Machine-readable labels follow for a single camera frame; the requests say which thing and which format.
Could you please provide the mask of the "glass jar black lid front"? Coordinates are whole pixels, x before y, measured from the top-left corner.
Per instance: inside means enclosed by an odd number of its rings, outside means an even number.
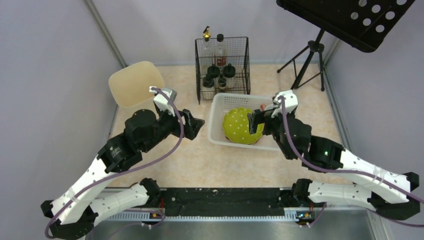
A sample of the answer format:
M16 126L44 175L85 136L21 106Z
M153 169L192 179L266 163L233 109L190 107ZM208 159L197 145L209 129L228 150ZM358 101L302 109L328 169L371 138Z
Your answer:
M226 78L226 87L228 89L234 87L235 75L236 75L236 68L231 63L229 63L223 68L223 76Z

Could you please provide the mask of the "sauce bottle red label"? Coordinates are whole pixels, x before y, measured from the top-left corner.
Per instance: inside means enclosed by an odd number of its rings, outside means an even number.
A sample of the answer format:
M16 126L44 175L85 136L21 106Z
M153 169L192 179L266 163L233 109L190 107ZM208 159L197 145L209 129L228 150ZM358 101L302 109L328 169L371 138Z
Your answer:
M222 33L219 33L216 37L216 40L217 44L213 55L214 63L222 70L227 64L227 47L224 43L225 37Z

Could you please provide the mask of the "pink floral mug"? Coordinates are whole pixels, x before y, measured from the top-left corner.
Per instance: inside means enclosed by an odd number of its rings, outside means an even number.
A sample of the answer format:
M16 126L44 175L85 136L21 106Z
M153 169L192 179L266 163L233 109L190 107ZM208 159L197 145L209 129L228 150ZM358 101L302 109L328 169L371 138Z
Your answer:
M260 105L260 111L261 112L265 112L267 110L267 105L266 104L261 104Z

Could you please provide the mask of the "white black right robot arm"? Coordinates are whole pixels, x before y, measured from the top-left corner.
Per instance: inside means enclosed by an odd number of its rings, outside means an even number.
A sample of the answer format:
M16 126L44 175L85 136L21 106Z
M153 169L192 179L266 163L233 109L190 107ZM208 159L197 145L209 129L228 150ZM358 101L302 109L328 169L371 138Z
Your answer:
M420 184L416 173L396 174L371 164L335 141L312 135L312 127L293 113L272 116L269 110L255 110L247 118L249 132L263 126L262 132L272 136L285 158L301 160L311 171L349 180L343 185L299 179L292 186L299 203L353 205L394 221L421 211L421 201L411 195Z

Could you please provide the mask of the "black wire rack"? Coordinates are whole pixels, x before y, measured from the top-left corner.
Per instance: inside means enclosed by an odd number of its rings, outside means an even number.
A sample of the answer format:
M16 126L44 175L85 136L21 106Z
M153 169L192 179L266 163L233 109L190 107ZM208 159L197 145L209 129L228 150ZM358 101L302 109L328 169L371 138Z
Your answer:
M215 64L214 52L217 45L217 37L210 38L210 44L213 50L212 64ZM223 76L223 69L220 69L220 75L214 78L215 81L215 94L211 100L203 100L201 95L202 80L207 74L207 69L202 66L202 44L203 38L197 38L194 40L195 43L195 74L196 74L196 97L197 102L211 101L218 91L218 79ZM249 52L249 38L247 36L238 37L225 37L224 43L227 49L226 65L232 64L236 69L234 77L234 87L226 88L225 93L234 94L247 94L251 93L251 81L250 81L250 52Z

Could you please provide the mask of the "small black pepper grinder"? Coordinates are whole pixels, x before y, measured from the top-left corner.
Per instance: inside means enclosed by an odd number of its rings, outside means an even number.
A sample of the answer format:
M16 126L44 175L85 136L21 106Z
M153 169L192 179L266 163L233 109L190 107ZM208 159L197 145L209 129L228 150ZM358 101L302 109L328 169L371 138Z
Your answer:
M225 93L227 89L227 79L223 76L220 76L217 81L217 85L218 85L217 93Z

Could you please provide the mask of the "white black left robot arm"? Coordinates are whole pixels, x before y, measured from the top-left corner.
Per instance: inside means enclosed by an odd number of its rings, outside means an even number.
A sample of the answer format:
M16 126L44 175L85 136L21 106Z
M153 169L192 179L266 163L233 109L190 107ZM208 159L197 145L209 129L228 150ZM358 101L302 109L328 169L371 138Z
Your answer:
M193 140L205 124L187 109L172 115L168 112L141 109L125 121L121 134L110 138L99 150L84 174L60 197L41 204L50 218L45 229L47 238L77 240L88 234L108 217L124 210L160 204L160 188L152 178L144 178L129 189L106 198L99 193L115 176L131 172L150 151L170 135Z

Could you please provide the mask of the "clear bottle gold spout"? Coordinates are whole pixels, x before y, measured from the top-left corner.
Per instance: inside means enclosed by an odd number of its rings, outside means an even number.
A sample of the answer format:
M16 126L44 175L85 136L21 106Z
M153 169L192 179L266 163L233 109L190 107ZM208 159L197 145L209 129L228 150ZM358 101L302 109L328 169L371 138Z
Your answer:
M204 69L207 69L213 63L213 49L210 42L210 27L207 25L202 33L203 43L201 51L201 62Z

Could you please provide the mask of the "glass jar black lid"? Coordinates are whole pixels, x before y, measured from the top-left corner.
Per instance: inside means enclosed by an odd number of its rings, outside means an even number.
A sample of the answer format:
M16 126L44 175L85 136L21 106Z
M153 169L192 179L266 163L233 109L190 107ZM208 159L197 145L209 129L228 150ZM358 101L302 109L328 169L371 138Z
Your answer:
M221 74L220 68L218 66L216 66L215 64L210 65L207 68L207 73L206 73L210 78L215 79L218 78Z
M223 68L223 76L226 78L226 87L228 89L234 87L235 75L236 75L236 68L231 63L229 63Z

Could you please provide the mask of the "white perforated plastic basket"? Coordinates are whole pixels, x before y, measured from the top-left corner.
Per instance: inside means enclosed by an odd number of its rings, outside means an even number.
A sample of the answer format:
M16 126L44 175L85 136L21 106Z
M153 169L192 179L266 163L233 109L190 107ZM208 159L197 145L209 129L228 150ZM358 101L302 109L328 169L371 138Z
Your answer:
M277 143L271 136L263 136L254 144L233 143L225 136L222 123L225 115L236 108L259 109L261 104L271 105L271 96L258 96L236 93L218 93L214 96L209 113L207 137L213 144L245 149L279 151Z

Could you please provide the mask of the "green polka dot plate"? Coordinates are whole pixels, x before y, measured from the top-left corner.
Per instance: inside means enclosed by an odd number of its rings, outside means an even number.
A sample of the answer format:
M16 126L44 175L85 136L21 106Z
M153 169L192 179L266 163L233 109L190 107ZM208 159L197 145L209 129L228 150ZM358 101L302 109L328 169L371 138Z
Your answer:
M250 134L248 114L253 110L245 107L233 108L223 117L222 130L225 137L232 143L242 145L255 144L262 136L265 124L257 126L256 133Z

